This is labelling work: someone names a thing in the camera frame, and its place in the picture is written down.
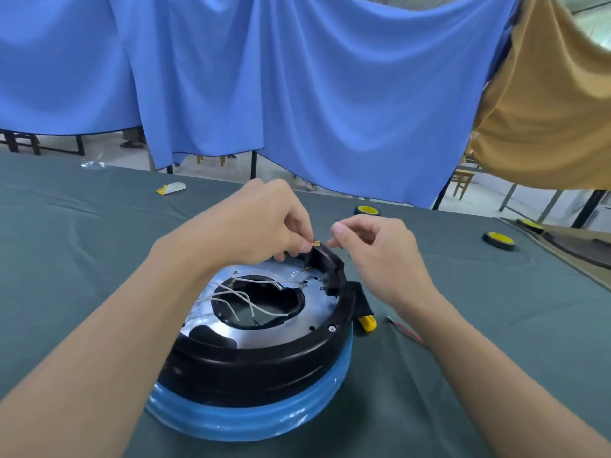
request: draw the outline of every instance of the brown curtain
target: brown curtain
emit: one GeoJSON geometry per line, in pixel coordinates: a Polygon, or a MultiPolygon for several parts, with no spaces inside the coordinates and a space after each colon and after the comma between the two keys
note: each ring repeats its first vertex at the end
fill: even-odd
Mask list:
{"type": "Polygon", "coordinates": [[[493,175],[544,189],[611,189],[611,52],[557,0],[523,0],[513,47],[470,142],[493,175]]]}

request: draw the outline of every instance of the blue fabric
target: blue fabric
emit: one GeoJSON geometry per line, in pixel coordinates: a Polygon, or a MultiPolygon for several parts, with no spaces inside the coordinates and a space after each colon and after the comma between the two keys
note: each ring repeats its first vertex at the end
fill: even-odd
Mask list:
{"type": "Polygon", "coordinates": [[[429,207],[515,1],[4,0],[0,128],[142,122],[157,168],[264,147],[320,186],[429,207]]]}
{"type": "Polygon", "coordinates": [[[75,135],[137,125],[108,0],[0,2],[0,129],[75,135]]]}
{"type": "Polygon", "coordinates": [[[110,2],[157,168],[263,146],[258,0],[110,2]]]}
{"type": "Polygon", "coordinates": [[[263,0],[261,154],[334,191],[430,207],[514,3],[263,0]]]}

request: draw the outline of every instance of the dark green cloth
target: dark green cloth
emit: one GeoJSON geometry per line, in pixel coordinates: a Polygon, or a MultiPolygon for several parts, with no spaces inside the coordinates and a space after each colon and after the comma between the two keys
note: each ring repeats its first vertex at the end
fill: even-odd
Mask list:
{"type": "MultiPolygon", "coordinates": [[[[155,239],[240,187],[76,161],[0,154],[0,396],[99,306],[155,239]],[[155,190],[182,181],[187,190],[155,190]]],[[[317,239],[350,198],[300,193],[317,239]]],[[[414,231],[440,291],[484,335],[611,439],[611,295],[519,231],[485,217],[371,203],[414,231]],[[512,236],[516,252],[481,236],[512,236]]],[[[347,277],[356,279],[346,254],[347,277]]],[[[147,413],[127,457],[474,457],[489,451],[432,355],[384,322],[355,339],[346,381],[301,428],[258,443],[213,443],[147,413]]]]}

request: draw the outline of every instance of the chair leg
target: chair leg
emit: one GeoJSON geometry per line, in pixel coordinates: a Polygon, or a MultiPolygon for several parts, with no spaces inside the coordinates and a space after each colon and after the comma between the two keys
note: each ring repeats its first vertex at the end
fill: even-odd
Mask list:
{"type": "Polygon", "coordinates": [[[460,181],[461,180],[462,180],[461,176],[456,179],[456,189],[454,190],[454,194],[452,195],[454,197],[456,196],[456,193],[458,192],[458,189],[460,188],[460,181]]]}
{"type": "Polygon", "coordinates": [[[471,179],[472,178],[473,178],[472,176],[469,176],[467,178],[467,181],[465,182],[465,184],[464,184],[464,186],[462,188],[462,193],[460,194],[460,198],[458,199],[459,201],[462,200],[462,197],[464,196],[464,192],[467,191],[467,188],[469,187],[469,183],[471,183],[471,179]]]}

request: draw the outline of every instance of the black plastic component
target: black plastic component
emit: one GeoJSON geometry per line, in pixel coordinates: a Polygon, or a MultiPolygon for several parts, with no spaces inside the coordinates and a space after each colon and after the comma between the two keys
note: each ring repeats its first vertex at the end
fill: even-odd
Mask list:
{"type": "Polygon", "coordinates": [[[292,397],[323,377],[351,331],[355,291],[346,280],[343,262],[326,246],[316,246],[299,258],[306,267],[325,274],[322,284],[327,295],[339,297],[333,313],[318,329],[264,349],[236,349],[231,347],[232,339],[214,338],[201,329],[189,337],[180,333],[158,382],[193,402],[256,407],[292,397]]]}
{"type": "Polygon", "coordinates": [[[543,238],[567,254],[611,270],[611,243],[605,240],[575,238],[548,231],[543,233],[543,238]]]}
{"type": "Polygon", "coordinates": [[[367,296],[365,292],[363,292],[362,284],[358,281],[348,281],[348,286],[350,286],[355,293],[355,309],[352,312],[352,320],[358,323],[359,318],[373,315],[373,310],[371,310],[367,296]]]}
{"type": "Polygon", "coordinates": [[[343,262],[332,253],[324,244],[312,248],[309,254],[300,256],[305,267],[313,267],[325,274],[323,288],[325,294],[337,297],[341,287],[347,285],[346,275],[343,271],[343,262]]]}

